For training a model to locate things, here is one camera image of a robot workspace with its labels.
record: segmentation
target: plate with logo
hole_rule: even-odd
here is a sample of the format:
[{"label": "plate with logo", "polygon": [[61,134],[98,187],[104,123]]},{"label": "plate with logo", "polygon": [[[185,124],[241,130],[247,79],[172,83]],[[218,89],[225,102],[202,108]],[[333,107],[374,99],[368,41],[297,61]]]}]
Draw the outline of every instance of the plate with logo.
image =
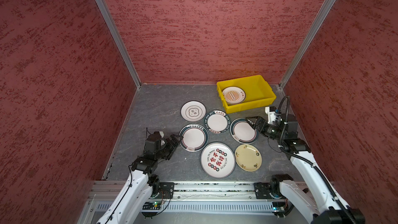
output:
[{"label": "plate with logo", "polygon": [[214,110],[206,114],[203,122],[206,129],[215,134],[224,133],[231,127],[231,119],[228,114],[219,110]]},{"label": "plate with logo", "polygon": [[180,144],[188,152],[197,152],[203,149],[209,141],[206,128],[199,124],[189,124],[182,128],[180,136],[183,137]]},{"label": "plate with logo", "polygon": [[200,121],[206,115],[206,107],[198,101],[190,101],[181,108],[181,116],[189,122]]},{"label": "plate with logo", "polygon": [[253,129],[245,118],[237,118],[231,124],[230,132],[232,137],[242,144],[251,144],[257,140],[259,132]]},{"label": "plate with logo", "polygon": [[263,161],[260,152],[250,144],[241,144],[235,150],[236,163],[247,172],[258,170]]},{"label": "plate with logo", "polygon": [[201,164],[209,176],[224,178],[234,170],[235,156],[225,144],[211,143],[202,151]]},{"label": "plate with logo", "polygon": [[246,93],[240,87],[226,87],[222,95],[225,101],[232,105],[242,103],[246,99]]}]

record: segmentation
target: plate with dark green rim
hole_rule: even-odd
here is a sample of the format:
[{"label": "plate with dark green rim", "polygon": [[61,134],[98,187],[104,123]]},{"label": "plate with dark green rim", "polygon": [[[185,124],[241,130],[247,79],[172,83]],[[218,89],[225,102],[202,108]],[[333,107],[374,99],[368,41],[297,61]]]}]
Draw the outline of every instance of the plate with dark green rim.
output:
[{"label": "plate with dark green rim", "polygon": [[245,118],[237,118],[231,124],[230,132],[232,137],[241,144],[251,144],[255,142],[260,134],[253,129]]},{"label": "plate with dark green rim", "polygon": [[206,114],[203,122],[206,129],[215,134],[224,133],[231,127],[231,119],[228,114],[219,110],[214,110]]},{"label": "plate with dark green rim", "polygon": [[182,128],[180,136],[183,137],[181,146],[188,152],[197,152],[203,149],[209,141],[206,128],[199,124],[189,124]]}]

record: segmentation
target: ceramic plate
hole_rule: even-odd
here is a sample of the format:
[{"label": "ceramic plate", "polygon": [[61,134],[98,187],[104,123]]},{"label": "ceramic plate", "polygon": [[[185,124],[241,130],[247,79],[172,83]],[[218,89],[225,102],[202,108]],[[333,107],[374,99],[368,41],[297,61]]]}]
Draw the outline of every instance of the ceramic plate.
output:
[{"label": "ceramic plate", "polygon": [[237,118],[231,124],[232,137],[242,144],[251,144],[257,140],[259,132],[251,128],[244,118]]},{"label": "ceramic plate", "polygon": [[198,101],[190,101],[181,108],[181,116],[189,122],[197,122],[206,114],[206,107]]},{"label": "ceramic plate", "polygon": [[222,143],[211,143],[206,146],[200,160],[203,170],[214,178],[226,177],[235,168],[235,156],[232,150]]},{"label": "ceramic plate", "polygon": [[246,93],[240,87],[227,87],[222,91],[225,101],[229,104],[239,104],[246,99]]},{"label": "ceramic plate", "polygon": [[214,110],[206,114],[203,122],[207,130],[216,134],[228,131],[231,126],[231,119],[229,116],[225,112],[219,110]]},{"label": "ceramic plate", "polygon": [[235,150],[236,163],[248,172],[254,172],[261,166],[262,158],[256,147],[241,144]]},{"label": "ceramic plate", "polygon": [[209,134],[206,129],[199,124],[189,124],[182,128],[180,136],[183,136],[181,146],[189,152],[197,152],[206,146]]}]

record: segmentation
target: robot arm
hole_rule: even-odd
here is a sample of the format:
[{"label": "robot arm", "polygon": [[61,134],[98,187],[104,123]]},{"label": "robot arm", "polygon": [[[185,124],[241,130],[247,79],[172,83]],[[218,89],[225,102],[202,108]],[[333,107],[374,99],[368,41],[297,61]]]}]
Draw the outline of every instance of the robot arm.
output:
[{"label": "robot arm", "polygon": [[170,160],[182,137],[154,132],[145,141],[144,153],[132,163],[122,190],[97,224],[133,224],[144,203],[159,192],[159,177],[152,175],[159,160]]},{"label": "robot arm", "polygon": [[279,127],[270,124],[262,117],[248,117],[246,121],[253,129],[271,139],[279,139],[279,147],[300,172],[315,202],[299,189],[288,175],[274,175],[270,183],[270,193],[274,197],[284,196],[296,206],[308,223],[365,223],[358,209],[351,209],[337,193],[318,167],[310,148],[297,137],[297,122],[293,115],[281,115]]}]

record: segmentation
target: wire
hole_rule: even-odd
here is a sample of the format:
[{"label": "wire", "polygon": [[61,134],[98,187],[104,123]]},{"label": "wire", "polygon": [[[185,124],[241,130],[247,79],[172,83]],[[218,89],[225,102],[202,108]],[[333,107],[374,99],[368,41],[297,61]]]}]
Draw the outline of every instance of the wire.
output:
[{"label": "wire", "polygon": [[148,132],[148,127],[147,127],[147,132],[145,133],[145,135],[147,136],[147,138],[148,138],[148,135],[147,135],[147,133],[149,133],[149,135],[152,135],[150,132]]},{"label": "wire", "polygon": [[170,191],[168,191],[168,190],[165,190],[165,191],[169,192],[169,195],[170,195],[169,203],[167,203],[167,206],[166,206],[162,211],[160,211],[159,213],[157,213],[156,215],[154,215],[154,216],[152,216],[152,217],[155,217],[155,216],[157,216],[158,214],[161,214],[161,213],[162,213],[163,211],[165,211],[166,208],[169,206],[170,201],[172,200],[172,194],[171,194]]},{"label": "wire", "polygon": [[281,136],[280,136],[280,138],[279,138],[279,142],[278,142],[278,143],[279,143],[279,148],[280,148],[281,151],[284,152],[285,154],[288,154],[288,155],[290,155],[291,157],[298,158],[298,159],[300,159],[300,160],[302,160],[302,161],[308,163],[311,167],[313,167],[313,168],[316,170],[316,172],[319,174],[319,176],[322,178],[323,182],[325,183],[326,187],[327,187],[328,190],[330,191],[330,194],[331,194],[331,196],[333,197],[334,201],[337,203],[337,205],[339,205],[339,207],[341,208],[341,210],[346,214],[346,216],[349,218],[349,220],[350,220],[353,224],[357,224],[357,222],[355,221],[354,217],[350,214],[350,212],[348,212],[348,210],[346,209],[346,207],[341,203],[341,201],[340,201],[339,198],[337,197],[335,191],[333,190],[333,188],[332,188],[332,186],[330,185],[330,183],[329,183],[328,179],[326,178],[326,176],[322,173],[321,169],[318,168],[317,166],[314,166],[314,163],[311,162],[310,160],[308,160],[308,159],[306,159],[306,158],[304,158],[304,157],[298,156],[298,155],[296,155],[296,154],[294,154],[294,153],[287,152],[287,151],[285,150],[285,148],[281,145],[282,139],[283,139],[283,134],[285,133],[285,130],[286,130],[287,115],[288,115],[288,113],[289,113],[289,105],[290,105],[290,96],[286,95],[285,97],[283,97],[281,103],[279,104],[279,107],[282,106],[282,103],[285,101],[285,98],[287,99],[287,104],[286,104],[286,120],[285,120],[286,124],[283,126],[283,129],[282,129],[282,132],[281,132]]},{"label": "wire", "polygon": [[285,216],[287,216],[288,214],[290,214],[290,212],[295,208],[295,206],[292,204],[289,209],[285,212]]},{"label": "wire", "polygon": [[129,167],[130,176],[131,176],[130,185],[127,187],[126,192],[124,193],[124,195],[122,196],[122,198],[120,199],[120,201],[117,203],[116,207],[113,209],[112,214],[109,216],[109,218],[108,218],[108,220],[105,222],[105,224],[107,224],[108,221],[112,219],[112,215],[115,213],[115,211],[116,211],[117,207],[119,206],[120,202],[123,200],[123,197],[126,195],[127,191],[129,191],[129,189],[131,188],[131,184],[132,184],[132,173],[131,173],[130,166],[131,166],[131,165],[128,166],[128,167]]},{"label": "wire", "polygon": [[282,98],[281,102],[279,103],[279,107],[278,107],[278,109],[277,109],[278,121],[275,121],[275,124],[276,124],[277,127],[279,127],[280,122],[281,122],[281,119],[282,119],[282,114],[281,114],[281,111],[282,111],[282,104],[283,104],[283,102],[287,99],[287,97],[290,97],[290,96],[285,95],[285,96]]},{"label": "wire", "polygon": [[163,194],[163,191],[162,191],[162,200],[160,201],[161,205],[163,204],[163,197],[164,197],[164,194]]},{"label": "wire", "polygon": [[[323,180],[323,182],[325,183],[326,187],[327,187],[328,190],[330,191],[331,196],[332,196],[333,198],[337,197],[337,195],[336,195],[335,191],[333,190],[333,188],[331,187],[329,181],[326,179],[326,176],[322,173],[322,171],[321,171],[320,168],[318,168],[317,166],[314,166],[314,163],[313,163],[313,162],[311,162],[310,160],[308,160],[308,159],[306,159],[306,158],[304,158],[304,157],[298,156],[298,155],[296,155],[296,154],[294,154],[294,153],[290,153],[290,152],[285,151],[285,149],[284,149],[282,146],[280,146],[279,148],[281,149],[282,152],[284,152],[284,153],[286,153],[286,154],[288,154],[288,155],[290,155],[290,156],[292,156],[292,157],[298,158],[298,159],[300,159],[300,160],[302,160],[302,161],[308,163],[311,167],[313,167],[313,168],[316,170],[316,172],[318,172],[319,176],[322,178],[322,180]],[[340,207],[341,210],[346,214],[346,216],[349,218],[349,220],[350,220],[353,224],[356,224],[357,222],[355,221],[354,217],[352,217],[352,215],[350,214],[350,212],[348,212],[348,210],[347,210],[346,207],[341,203],[341,201],[340,201],[339,199],[335,199],[335,202],[337,203],[337,205],[339,205],[339,207]]]},{"label": "wire", "polygon": [[269,147],[270,147],[271,149],[273,149],[273,150],[276,151],[277,153],[282,153],[282,152],[278,152],[277,150],[275,150],[274,148],[271,147],[271,145],[269,144],[269,138],[267,139],[267,141],[268,141],[268,145],[269,145]]}]

